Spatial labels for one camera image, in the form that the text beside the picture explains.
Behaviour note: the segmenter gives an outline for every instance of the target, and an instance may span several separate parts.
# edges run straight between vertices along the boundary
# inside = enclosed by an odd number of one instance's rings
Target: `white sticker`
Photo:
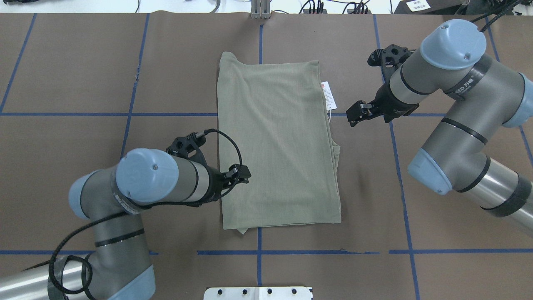
[[[431,8],[431,6],[427,3],[426,0],[415,0],[407,2],[406,4],[411,11],[422,11]]]
[[[335,104],[335,99],[333,99],[332,91],[327,81],[322,82],[322,90],[324,91],[324,97],[326,97],[326,109],[337,109],[337,104]]]

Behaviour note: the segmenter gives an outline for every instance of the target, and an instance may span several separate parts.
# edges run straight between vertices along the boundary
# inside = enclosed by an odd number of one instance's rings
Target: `white label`
[[[411,11],[422,11],[431,8],[431,6],[427,3],[426,0],[416,0],[407,2],[406,4]]]
[[[332,91],[327,81],[322,82],[322,90],[324,91],[324,97],[326,97],[326,109],[337,109],[337,104],[335,103],[335,99],[333,99]]]

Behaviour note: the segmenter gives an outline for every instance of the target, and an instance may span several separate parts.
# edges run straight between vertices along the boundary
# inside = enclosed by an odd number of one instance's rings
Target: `metal bracket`
[[[204,300],[312,300],[311,287],[208,288]]]
[[[252,0],[252,19],[270,19],[270,0]]]

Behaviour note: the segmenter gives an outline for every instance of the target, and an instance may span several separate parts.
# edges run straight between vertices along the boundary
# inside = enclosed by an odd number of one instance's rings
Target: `cable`
[[[520,3],[522,3],[522,0],[516,0],[515,2],[513,2],[512,4],[510,4],[509,6],[504,8],[499,14],[497,14],[494,18],[492,18],[490,21],[488,21],[488,23],[485,26],[483,26],[483,28],[481,28],[481,30],[479,30],[479,31],[483,32],[483,31],[487,30],[490,27],[490,25],[492,25],[492,23],[496,22],[496,20],[501,18],[508,11],[512,10],[515,6],[517,6]]]
[[[353,10],[354,10],[354,11],[356,10],[356,8],[357,8],[357,3],[355,3],[355,2],[352,1],[352,2],[348,2],[348,3],[347,3],[347,5],[344,7],[342,13],[345,13],[345,12],[346,12],[346,9],[348,8],[348,5],[350,5],[350,4],[353,4]]]
[[[216,133],[220,134],[221,136],[223,136],[226,139],[228,139],[228,141],[230,141],[230,143],[233,144],[233,146],[235,147],[235,150],[237,151],[237,156],[239,156],[239,173],[240,173],[242,168],[243,168],[243,157],[240,155],[240,150],[239,150],[239,147],[237,146],[237,144],[227,134],[225,134],[224,132],[222,132],[222,131],[220,131],[218,129],[211,128],[211,129],[204,130],[205,135],[208,135],[211,132],[216,132]],[[224,193],[222,193],[222,195],[220,195],[220,198],[222,198],[222,197],[226,196],[227,194],[229,194],[229,192],[231,192],[231,190],[234,187],[235,187],[235,184],[231,185],[227,191],[225,191]]]
[[[313,3],[313,6],[314,6],[314,0],[308,0],[307,2],[305,2],[305,3],[302,5],[302,9],[300,9],[300,12],[299,12],[298,14],[300,14],[300,13],[303,12],[303,9],[304,9],[304,7],[307,5],[307,3],[309,3],[309,12],[311,13],[311,2]]]
[[[337,1],[337,0],[328,0],[330,2],[337,2],[337,3],[342,3],[342,4],[348,4],[350,2],[342,2],[342,1]]]
[[[219,7],[220,7],[220,0],[216,0],[215,9],[213,9],[210,13],[215,13],[217,10],[219,10]]]
[[[50,260],[47,260],[47,261],[42,262],[42,263],[38,263],[38,264],[36,264],[36,265],[34,265],[34,266],[31,266],[31,267],[29,267],[29,268],[27,268],[27,269],[24,269],[23,271],[27,271],[27,270],[35,269],[35,268],[37,268],[37,267],[45,266],[45,265],[47,265],[49,262],[50,262]]]
[[[89,224],[87,224],[85,226],[82,226],[82,227],[74,230],[69,235],[67,235],[67,237],[65,239],[63,239],[63,241],[61,241],[61,243],[59,243],[59,245],[56,247],[56,249],[52,253],[52,257],[50,257],[50,261],[49,261],[49,264],[48,264],[48,276],[49,276],[50,281],[52,282],[52,284],[56,287],[56,289],[60,290],[64,294],[71,294],[71,295],[85,292],[85,291],[87,291],[89,289],[89,285],[91,284],[91,280],[92,280],[92,276],[93,276],[92,266],[86,259],[81,258],[81,257],[77,257],[77,256],[73,256],[73,255],[69,255],[67,257],[68,260],[76,260],[78,262],[81,262],[82,265],[84,265],[87,268],[87,271],[88,271],[87,282],[86,282],[86,284],[82,285],[82,287],[80,289],[77,289],[77,290],[67,289],[61,283],[59,283],[58,279],[55,277],[54,264],[55,264],[55,261],[57,260],[58,254],[61,251],[61,249],[63,248],[63,246],[65,246],[65,244],[73,236],[75,236],[76,234],[78,234],[78,233],[80,233],[80,232],[82,232],[82,231],[84,231],[86,229],[89,229],[89,228],[91,228],[91,227],[93,227],[95,225],[98,225],[98,224],[102,223],[102,222],[109,221],[111,219],[115,219],[115,218],[126,216],[126,215],[127,215],[127,213],[123,211],[123,212],[119,212],[119,213],[114,214],[114,215],[107,216],[105,218],[101,218],[101,219],[96,220],[94,222],[91,222],[91,223],[89,223]]]
[[[367,2],[364,2],[364,3],[363,3],[363,0],[361,0],[361,2],[358,3],[356,9],[354,9],[351,13],[353,13],[353,14],[365,14],[365,13],[368,13],[368,6],[366,5],[368,2],[370,2],[370,0],[368,0]]]
[[[502,1],[498,6],[496,6],[495,8],[493,8],[492,10],[484,13],[483,15],[480,15],[479,17],[475,18],[475,19],[472,19],[470,20],[470,22],[474,23],[474,22],[477,22],[481,19],[484,19],[488,16],[490,16],[491,14],[497,14],[497,13],[500,13],[503,9],[505,9],[507,7],[507,5],[511,4],[509,0],[504,0]]]

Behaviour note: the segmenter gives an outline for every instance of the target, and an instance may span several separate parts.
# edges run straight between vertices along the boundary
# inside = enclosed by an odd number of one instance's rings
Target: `black band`
[[[464,192],[470,191],[474,186],[476,186],[483,179],[483,177],[485,177],[485,175],[487,174],[487,171],[489,170],[489,167],[490,167],[490,157],[487,156],[487,161],[485,163],[485,167],[483,168],[483,171],[481,171],[479,176],[471,184],[469,184],[466,188],[464,188],[462,190],[459,190],[458,192],[459,193],[464,193]]]
[[[419,91],[413,89],[413,88],[407,83],[407,81],[405,81],[405,78],[403,77],[403,68],[400,68],[400,78],[401,78],[402,83],[405,85],[405,87],[408,88],[411,92],[416,93],[416,94],[419,94],[419,95],[429,95],[429,93],[422,93],[422,92],[419,92]]]
[[[472,66],[468,74],[459,81],[453,88],[444,91],[446,95],[457,101],[464,100],[466,94],[468,94],[476,84],[485,76],[492,64],[492,59],[483,55],[481,59]]]
[[[109,245],[109,244],[113,244],[113,243],[116,243],[116,242],[120,242],[120,241],[124,241],[124,240],[130,239],[130,238],[132,238],[134,236],[141,235],[143,233],[144,233],[144,228],[140,229],[140,230],[137,230],[135,232],[130,232],[128,234],[117,236],[116,238],[112,238],[112,239],[109,239],[109,240],[96,242],[96,243],[94,243],[94,245],[96,247],[105,246],[105,245]]]
[[[473,136],[474,138],[480,140],[483,144],[487,144],[488,140],[482,136],[481,134],[479,134],[477,131],[473,130],[472,128],[470,127],[467,127],[457,121],[454,121],[452,119],[448,119],[448,118],[442,118],[441,122],[444,122],[444,123],[448,123],[452,126],[455,126],[461,130],[463,130],[464,132],[470,134],[471,136]]]
[[[528,202],[531,193],[531,182],[518,174],[518,184],[511,196],[502,204],[493,208],[483,208],[495,217],[507,217],[521,209]]]
[[[93,253],[89,253],[89,254],[87,254],[87,256],[85,256],[84,259],[85,259],[85,261],[87,261],[87,263],[89,263],[89,257]],[[85,272],[87,272],[87,267],[85,266],[85,264],[82,264],[82,286],[88,286],[89,285],[89,283],[87,283],[87,276],[85,276]],[[88,287],[87,287],[87,289],[85,289],[85,296],[87,296],[87,298],[89,298],[89,300],[96,300],[96,298],[94,298],[93,294],[91,294],[91,291],[89,291]]]

